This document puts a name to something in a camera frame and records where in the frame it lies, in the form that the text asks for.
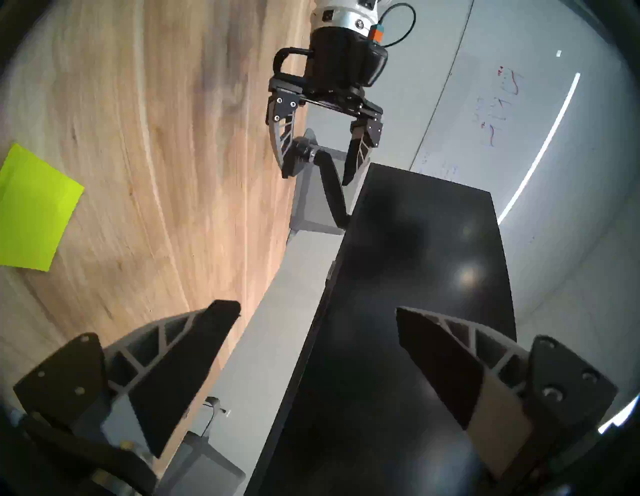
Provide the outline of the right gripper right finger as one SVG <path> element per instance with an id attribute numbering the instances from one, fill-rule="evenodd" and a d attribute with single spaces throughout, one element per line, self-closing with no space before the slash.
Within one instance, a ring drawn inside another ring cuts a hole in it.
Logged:
<path id="1" fill-rule="evenodd" d="M 401 346 L 472 441 L 491 481 L 529 481 L 597 424 L 618 394 L 555 337 L 529 350 L 483 324 L 398 306 Z"/>

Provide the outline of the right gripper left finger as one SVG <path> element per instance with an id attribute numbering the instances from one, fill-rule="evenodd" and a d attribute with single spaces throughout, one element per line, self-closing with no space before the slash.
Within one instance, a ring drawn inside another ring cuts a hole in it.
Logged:
<path id="1" fill-rule="evenodd" d="M 83 333 L 13 387 L 25 413 L 76 437 L 160 458 L 241 314 L 234 300 L 135 329 L 103 348 Z"/>

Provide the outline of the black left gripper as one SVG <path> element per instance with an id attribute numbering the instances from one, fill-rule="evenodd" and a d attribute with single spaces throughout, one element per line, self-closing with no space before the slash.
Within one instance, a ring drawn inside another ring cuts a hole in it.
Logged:
<path id="1" fill-rule="evenodd" d="M 306 57 L 303 76 L 282 70 L 290 55 Z M 383 110 L 366 99 L 365 89 L 382 74 L 388 52 L 380 44 L 343 27 L 320 27 L 312 31 L 309 48 L 285 47 L 273 60 L 265 123 L 283 179 L 296 175 L 300 152 L 295 136 L 298 106 L 311 103 L 355 117 L 344 161 L 342 186 L 348 186 L 357 171 L 380 144 Z"/>

